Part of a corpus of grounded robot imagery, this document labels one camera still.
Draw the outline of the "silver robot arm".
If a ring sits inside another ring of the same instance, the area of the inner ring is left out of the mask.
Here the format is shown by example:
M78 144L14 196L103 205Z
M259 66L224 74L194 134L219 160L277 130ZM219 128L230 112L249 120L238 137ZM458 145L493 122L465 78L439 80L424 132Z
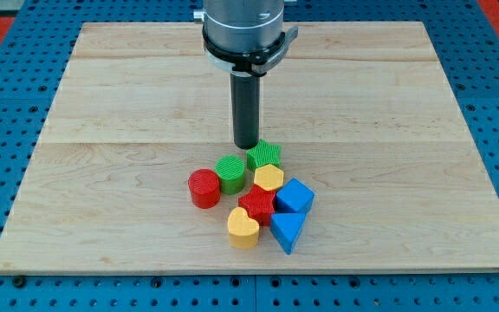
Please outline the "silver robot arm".
M204 0L205 54L238 77L263 77L288 53L296 26L285 30L282 0Z

